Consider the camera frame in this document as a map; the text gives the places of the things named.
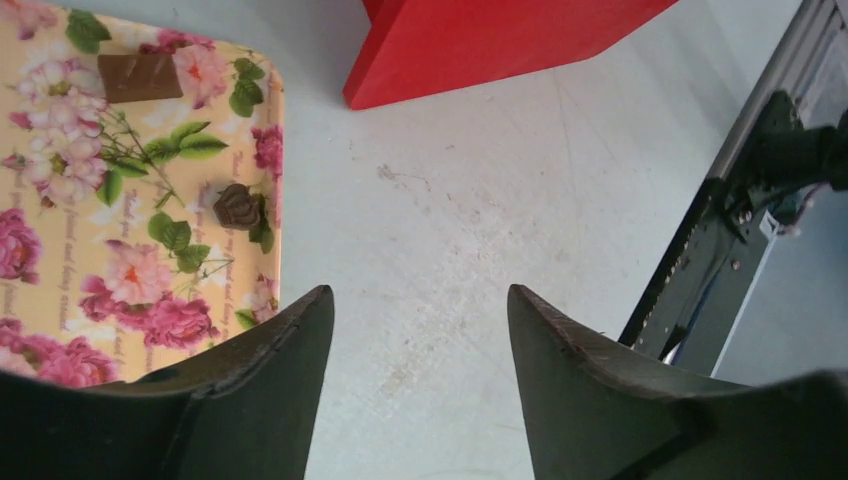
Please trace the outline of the red box lid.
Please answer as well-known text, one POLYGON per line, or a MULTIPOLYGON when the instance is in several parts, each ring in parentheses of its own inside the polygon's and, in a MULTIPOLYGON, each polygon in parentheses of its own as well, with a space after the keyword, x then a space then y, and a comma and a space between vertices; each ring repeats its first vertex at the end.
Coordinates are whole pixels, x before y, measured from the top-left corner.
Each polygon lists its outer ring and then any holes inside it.
POLYGON ((343 88, 365 110, 590 59, 674 0, 383 0, 343 88))

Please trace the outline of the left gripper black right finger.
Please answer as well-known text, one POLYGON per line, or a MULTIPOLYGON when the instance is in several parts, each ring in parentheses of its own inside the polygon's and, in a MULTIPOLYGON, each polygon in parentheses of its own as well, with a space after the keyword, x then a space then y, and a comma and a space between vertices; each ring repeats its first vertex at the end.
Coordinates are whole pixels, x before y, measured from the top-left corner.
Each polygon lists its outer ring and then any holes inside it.
POLYGON ((743 386, 639 354, 513 285, 508 323, 537 479, 843 479, 847 375, 743 386))

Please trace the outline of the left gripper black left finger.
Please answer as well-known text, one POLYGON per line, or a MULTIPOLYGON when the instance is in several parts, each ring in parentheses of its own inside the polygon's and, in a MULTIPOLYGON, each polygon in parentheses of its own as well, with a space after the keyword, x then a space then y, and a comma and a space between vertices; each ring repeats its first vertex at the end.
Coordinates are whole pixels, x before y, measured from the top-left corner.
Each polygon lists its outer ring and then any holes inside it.
POLYGON ((132 382, 1 377, 5 479, 300 479, 334 327, 320 285, 270 320, 132 382))

